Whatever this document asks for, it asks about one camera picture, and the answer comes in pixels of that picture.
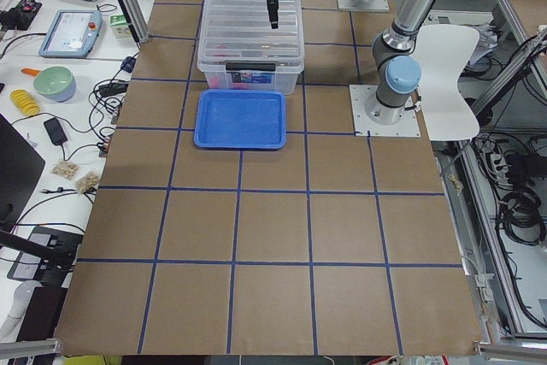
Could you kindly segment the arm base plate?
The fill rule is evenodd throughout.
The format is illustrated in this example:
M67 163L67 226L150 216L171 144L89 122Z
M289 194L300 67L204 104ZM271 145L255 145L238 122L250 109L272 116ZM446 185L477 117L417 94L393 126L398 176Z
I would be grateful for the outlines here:
M376 85L350 85L354 133L361 137L419 138L416 110L409 97L400 108L383 106Z
M338 9L344 11L387 13L389 4L387 0L337 0Z

